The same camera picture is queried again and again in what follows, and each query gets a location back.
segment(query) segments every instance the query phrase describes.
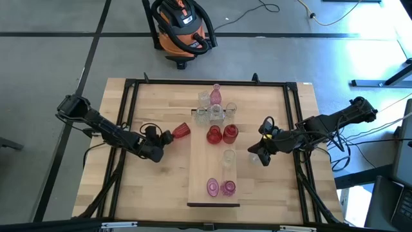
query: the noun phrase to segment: black clamp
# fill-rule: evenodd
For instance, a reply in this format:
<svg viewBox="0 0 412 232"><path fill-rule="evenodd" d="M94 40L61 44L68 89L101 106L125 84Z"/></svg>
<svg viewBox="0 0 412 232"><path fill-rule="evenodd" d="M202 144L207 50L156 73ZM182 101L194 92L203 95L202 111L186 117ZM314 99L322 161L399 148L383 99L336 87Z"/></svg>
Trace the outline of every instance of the black clamp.
<svg viewBox="0 0 412 232"><path fill-rule="evenodd" d="M254 81L256 84L260 84L260 80L257 73L253 73L252 81Z"/></svg>

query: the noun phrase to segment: red glass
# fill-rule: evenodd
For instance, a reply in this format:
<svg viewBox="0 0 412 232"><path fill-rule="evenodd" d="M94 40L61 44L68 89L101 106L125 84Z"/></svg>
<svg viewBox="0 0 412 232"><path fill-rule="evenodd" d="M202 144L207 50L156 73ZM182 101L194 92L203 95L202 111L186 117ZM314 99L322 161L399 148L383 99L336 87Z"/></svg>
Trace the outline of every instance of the red glass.
<svg viewBox="0 0 412 232"><path fill-rule="evenodd" d="M206 134L206 139L211 144L218 144L221 141L222 135L219 126L211 126Z"/></svg>
<svg viewBox="0 0 412 232"><path fill-rule="evenodd" d="M186 124L186 122L180 124L176 129L173 130L172 135L175 139L182 138L191 133L191 129Z"/></svg>
<svg viewBox="0 0 412 232"><path fill-rule="evenodd" d="M232 144L239 134L238 127L235 124L230 124L223 130L223 141L227 144Z"/></svg>

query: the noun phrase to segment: desk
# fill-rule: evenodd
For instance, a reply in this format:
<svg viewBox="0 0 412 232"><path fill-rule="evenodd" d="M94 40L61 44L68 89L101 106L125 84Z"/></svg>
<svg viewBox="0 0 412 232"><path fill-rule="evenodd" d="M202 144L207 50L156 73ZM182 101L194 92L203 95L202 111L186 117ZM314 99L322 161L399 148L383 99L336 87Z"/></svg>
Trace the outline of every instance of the desk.
<svg viewBox="0 0 412 232"><path fill-rule="evenodd" d="M108 79L106 85L100 113L112 122L117 119L124 83L125 79ZM313 86L298 83L297 87L303 118L318 115ZM198 107L198 93L204 90L211 91L212 86L140 84L131 130L138 131L146 122L154 122L163 130L173 130L183 122L190 126L191 110ZM116 219L236 224L303 223L292 154L273 155L270 165L263 167L251 163L247 152L249 146L259 141L261 135L258 128L266 116L273 116L277 126L288 129L282 88L222 86L221 94L222 105L228 102L238 105L235 123L239 128L236 166L240 207L190 208L186 205L191 150L188 136L166 146L165 155L159 163L142 160L129 153L126 155ZM293 104L292 114L294 122L297 122ZM101 142L101 138L97 137L92 139L90 145ZM109 150L109 146L101 146L89 152L73 216L82 213L100 191ZM315 150L312 153L312 167L319 196L334 216L343 221L327 154ZM108 197L104 215L108 214L110 200L111 197ZM306 202L313 221L314 214L307 193Z"/></svg>

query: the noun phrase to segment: vacuum hose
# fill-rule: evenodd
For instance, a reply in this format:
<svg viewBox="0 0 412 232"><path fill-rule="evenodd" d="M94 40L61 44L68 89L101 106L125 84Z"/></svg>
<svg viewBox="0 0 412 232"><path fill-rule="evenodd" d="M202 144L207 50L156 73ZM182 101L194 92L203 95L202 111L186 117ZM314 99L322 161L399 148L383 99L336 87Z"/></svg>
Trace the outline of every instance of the vacuum hose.
<svg viewBox="0 0 412 232"><path fill-rule="evenodd" d="M162 29L169 36L170 40L174 43L174 45L176 45L179 49L185 52L194 54L194 55L205 54L207 50L209 49L209 44L199 34L195 33L193 35L193 39L198 41L201 44L201 48L192 48L189 45L183 43L181 40L179 40L179 38L173 32L171 25L168 22L166 22L166 20L164 20L163 17L160 16L160 14L157 12L157 9L162 4L162 1L164 0L156 0L152 4L152 7L151 7L152 15L156 19L156 21L158 21L160 27L162 27ZM217 46L216 36L214 35L213 25L211 23L209 16L206 14L205 10L201 6L199 6L199 4L197 4L195 1L193 1L193 5L195 9L199 11L201 17L205 20L205 24L209 32L209 37L211 38L212 47Z"/></svg>

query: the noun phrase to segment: metal table leg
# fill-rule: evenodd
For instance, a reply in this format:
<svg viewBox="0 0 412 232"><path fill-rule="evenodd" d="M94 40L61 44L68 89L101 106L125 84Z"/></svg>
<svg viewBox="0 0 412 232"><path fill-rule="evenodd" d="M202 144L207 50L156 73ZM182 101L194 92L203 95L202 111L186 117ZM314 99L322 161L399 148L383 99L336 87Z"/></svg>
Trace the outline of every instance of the metal table leg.
<svg viewBox="0 0 412 232"><path fill-rule="evenodd" d="M398 87L412 88L412 81L403 81L412 74L412 58L406 60L407 67L388 80L352 80L353 87Z"/></svg>

